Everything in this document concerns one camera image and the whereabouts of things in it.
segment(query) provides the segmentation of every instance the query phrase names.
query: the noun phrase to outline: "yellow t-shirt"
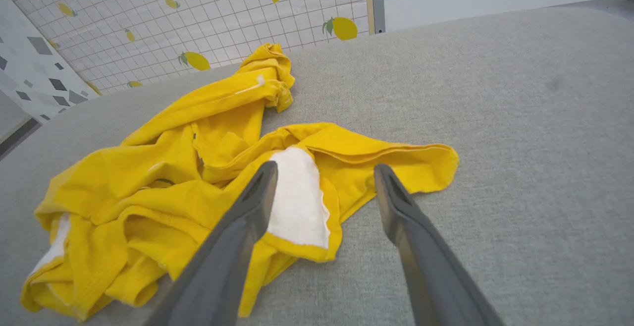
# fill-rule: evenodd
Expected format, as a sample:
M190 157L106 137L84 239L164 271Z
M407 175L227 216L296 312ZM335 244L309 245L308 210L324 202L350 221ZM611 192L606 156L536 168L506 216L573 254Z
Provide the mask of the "yellow t-shirt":
M289 125L260 137L264 108L289 107L294 80L280 46L261 46L235 75L192 91L120 146L54 177L35 212L52 247L25 282L23 306L86 320L113 299L145 304L163 274L177 279L261 164L278 159L293 170L302 161L305 170L295 173L312 176L312 201L323 209L315 216L324 226L306 243L269 224L247 272L239 311L246 317L260 288L297 258L335 258L341 223L375 195L377 163L392 166L412 193L452 181L458 155L450 146L387 143L333 123ZM295 188L290 175L283 181ZM280 203L287 198L274 204L279 223L297 195L276 194Z

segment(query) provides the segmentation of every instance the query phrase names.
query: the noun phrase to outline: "gray sofa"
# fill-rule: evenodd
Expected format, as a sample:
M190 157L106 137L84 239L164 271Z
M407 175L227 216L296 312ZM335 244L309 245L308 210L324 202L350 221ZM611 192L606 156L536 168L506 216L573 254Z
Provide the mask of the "gray sofa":
M333 121L372 138L445 143L455 181L419 202L508 325L634 322L634 22L545 8L441 23L291 53L294 104L263 132ZM18 303L48 249L32 212L48 181L118 145L183 94L236 65L73 107L0 161L3 325L75 321ZM168 280L159 292L165 293ZM141 325L112 303L87 325ZM396 249L376 201L344 223L332 263L300 261L240 325L410 325Z

